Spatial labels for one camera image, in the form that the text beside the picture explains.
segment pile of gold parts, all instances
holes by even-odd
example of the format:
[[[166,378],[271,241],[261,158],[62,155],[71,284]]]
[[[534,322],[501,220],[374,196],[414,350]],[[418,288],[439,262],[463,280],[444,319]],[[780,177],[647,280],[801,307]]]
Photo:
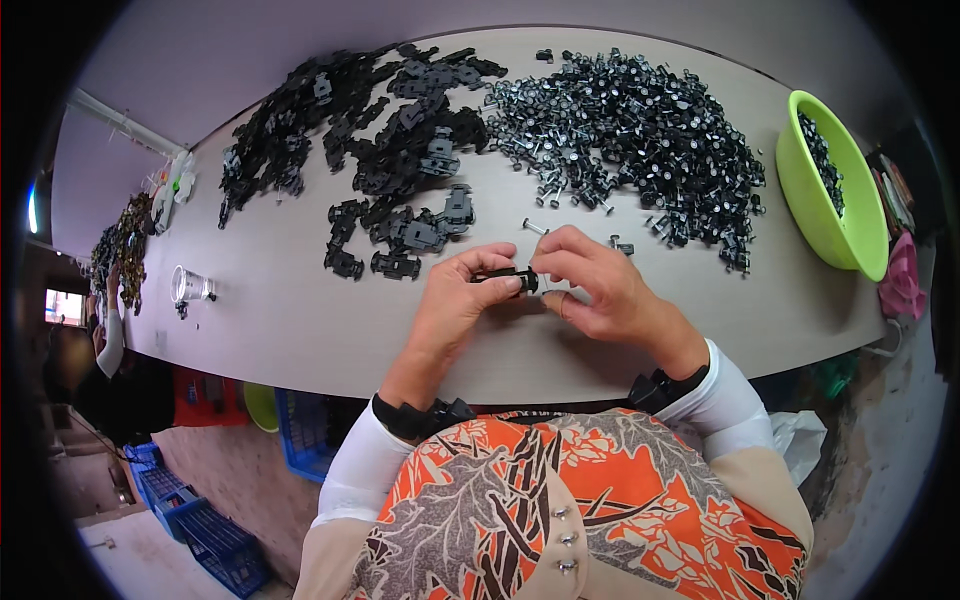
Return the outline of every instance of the pile of gold parts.
[[[123,291],[120,299],[127,308],[133,307],[133,314],[140,314],[140,284],[147,278],[143,269],[143,255],[147,251],[147,227],[150,221],[150,208],[154,201],[150,196],[140,193],[130,197],[130,202],[116,225],[104,229],[100,241],[90,253],[91,266],[89,278],[93,289],[102,296],[107,291],[107,276],[115,262],[120,264],[120,284]]]

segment pink plastic bag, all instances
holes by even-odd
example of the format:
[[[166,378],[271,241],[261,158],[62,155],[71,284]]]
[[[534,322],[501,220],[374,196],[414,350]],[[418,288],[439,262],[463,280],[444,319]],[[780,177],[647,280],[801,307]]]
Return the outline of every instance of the pink plastic bag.
[[[914,321],[924,313],[926,292],[920,289],[917,276],[917,248],[913,237],[904,232],[890,252],[887,274],[883,276],[877,292],[880,308],[887,317],[900,314],[913,315]]]

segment clear plastic cup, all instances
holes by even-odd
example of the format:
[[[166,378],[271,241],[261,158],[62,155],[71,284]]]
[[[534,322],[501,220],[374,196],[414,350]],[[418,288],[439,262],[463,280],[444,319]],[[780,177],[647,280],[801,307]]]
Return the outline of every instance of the clear plastic cup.
[[[216,300],[213,280],[184,269],[182,265],[174,267],[174,276],[170,280],[170,300]]]

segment wire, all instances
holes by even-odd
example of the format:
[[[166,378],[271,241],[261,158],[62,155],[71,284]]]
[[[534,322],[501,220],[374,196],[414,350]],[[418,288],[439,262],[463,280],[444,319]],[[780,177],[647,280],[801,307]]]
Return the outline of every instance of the wire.
[[[105,441],[103,438],[101,438],[100,435],[98,435],[96,431],[94,431],[93,429],[90,429],[89,427],[86,426],[86,423],[84,423],[83,421],[81,421],[81,420],[77,419],[76,417],[74,417],[72,412],[71,412],[71,413],[68,413],[68,415],[70,415],[70,419],[76,421],[76,422],[80,425],[80,427],[82,427],[83,429],[86,429],[88,432],[92,433],[92,434],[93,434],[93,437],[95,437],[98,442],[100,442],[101,444],[103,444],[103,445],[104,445],[104,448],[106,448],[107,450],[109,450],[110,454],[112,454],[112,455],[113,455],[114,457],[116,457],[117,459],[119,459],[119,460],[121,460],[121,461],[123,461],[123,462],[125,462],[125,463],[130,463],[131,465],[149,465],[149,464],[152,462],[152,461],[141,461],[141,460],[138,459],[138,458],[137,458],[137,459],[131,459],[131,458],[125,456],[125,455],[120,454],[120,451],[117,450],[116,446],[107,444],[107,441]]]

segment beige sleeve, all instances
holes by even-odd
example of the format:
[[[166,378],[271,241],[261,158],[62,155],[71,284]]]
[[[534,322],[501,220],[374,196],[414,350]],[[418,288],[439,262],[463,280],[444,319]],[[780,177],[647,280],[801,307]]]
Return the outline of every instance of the beige sleeve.
[[[293,600],[341,600],[371,526],[358,518],[338,518],[311,528],[303,539]]]
[[[743,448],[713,459],[710,468],[734,498],[789,529],[810,553],[810,513],[777,452],[759,446]]]

